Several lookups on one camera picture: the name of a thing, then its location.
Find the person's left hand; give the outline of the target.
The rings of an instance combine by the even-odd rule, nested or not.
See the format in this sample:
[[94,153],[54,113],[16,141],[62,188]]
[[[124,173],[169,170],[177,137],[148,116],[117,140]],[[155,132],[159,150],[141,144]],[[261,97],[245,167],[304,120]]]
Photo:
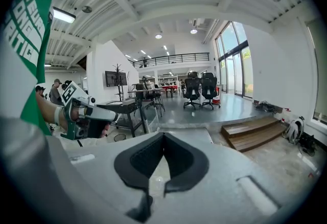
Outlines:
[[101,132],[100,138],[104,138],[107,136],[108,130],[110,129],[110,124],[106,124]]

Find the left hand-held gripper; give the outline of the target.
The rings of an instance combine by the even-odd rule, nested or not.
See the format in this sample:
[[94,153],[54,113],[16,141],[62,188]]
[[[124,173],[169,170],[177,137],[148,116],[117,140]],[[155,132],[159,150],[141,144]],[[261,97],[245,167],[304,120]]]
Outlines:
[[89,96],[75,82],[71,81],[61,95],[67,131],[61,136],[68,140],[99,138],[107,124],[118,118],[118,114],[95,105],[95,98]]

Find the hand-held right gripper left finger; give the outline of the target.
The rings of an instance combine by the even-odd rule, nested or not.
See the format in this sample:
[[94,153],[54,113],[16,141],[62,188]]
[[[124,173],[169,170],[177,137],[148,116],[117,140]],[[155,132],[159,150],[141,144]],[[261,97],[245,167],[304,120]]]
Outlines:
[[164,134],[156,135],[122,151],[114,160],[114,169],[126,186],[149,189],[149,179],[164,154]]

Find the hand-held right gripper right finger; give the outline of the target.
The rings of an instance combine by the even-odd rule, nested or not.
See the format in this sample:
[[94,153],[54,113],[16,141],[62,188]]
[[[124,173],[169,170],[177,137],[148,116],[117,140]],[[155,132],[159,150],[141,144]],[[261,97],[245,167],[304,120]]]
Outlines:
[[170,173],[165,191],[191,190],[208,173],[209,160],[204,152],[170,133],[163,134],[163,155]]

